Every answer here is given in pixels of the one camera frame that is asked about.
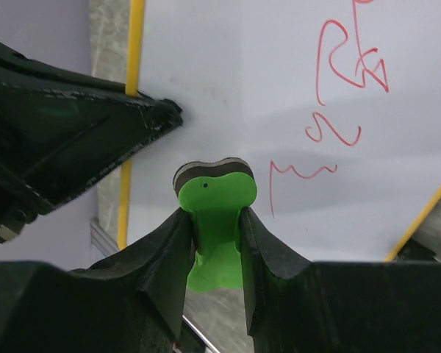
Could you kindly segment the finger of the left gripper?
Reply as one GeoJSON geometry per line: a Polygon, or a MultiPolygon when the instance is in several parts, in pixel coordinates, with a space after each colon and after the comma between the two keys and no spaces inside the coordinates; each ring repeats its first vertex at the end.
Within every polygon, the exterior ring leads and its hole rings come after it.
{"type": "Polygon", "coordinates": [[[169,99],[127,96],[0,43],[0,223],[67,204],[181,124],[169,99]]]}

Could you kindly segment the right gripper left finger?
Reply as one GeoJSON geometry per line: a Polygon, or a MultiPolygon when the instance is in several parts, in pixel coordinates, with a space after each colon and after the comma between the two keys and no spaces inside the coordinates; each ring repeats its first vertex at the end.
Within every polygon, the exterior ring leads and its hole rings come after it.
{"type": "Polygon", "coordinates": [[[87,269],[0,262],[0,352],[170,352],[190,269],[183,210],[87,269]]]}

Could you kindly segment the yellow framed whiteboard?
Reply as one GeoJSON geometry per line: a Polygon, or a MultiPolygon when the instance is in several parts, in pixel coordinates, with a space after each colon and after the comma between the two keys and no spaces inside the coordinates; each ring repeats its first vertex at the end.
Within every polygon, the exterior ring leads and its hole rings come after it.
{"type": "Polygon", "coordinates": [[[441,1],[148,1],[140,89],[184,123],[133,158],[129,242],[193,160],[244,159],[311,260],[388,260],[441,198],[441,1]]]}

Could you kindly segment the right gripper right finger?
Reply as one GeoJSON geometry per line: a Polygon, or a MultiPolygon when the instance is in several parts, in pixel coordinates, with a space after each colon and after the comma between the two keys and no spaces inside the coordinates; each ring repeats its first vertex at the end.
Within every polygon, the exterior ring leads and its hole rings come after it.
{"type": "Polygon", "coordinates": [[[240,216],[256,352],[441,352],[441,263],[311,262],[240,216]]]}

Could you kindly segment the green whiteboard eraser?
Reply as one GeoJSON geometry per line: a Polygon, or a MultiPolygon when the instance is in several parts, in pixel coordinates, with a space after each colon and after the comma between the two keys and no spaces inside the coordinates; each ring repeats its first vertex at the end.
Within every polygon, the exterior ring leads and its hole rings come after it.
{"type": "Polygon", "coordinates": [[[198,293],[241,289],[240,214],[257,197],[249,164],[238,157],[192,161],[176,171],[173,189],[195,229],[195,262],[187,287],[198,293]]]}

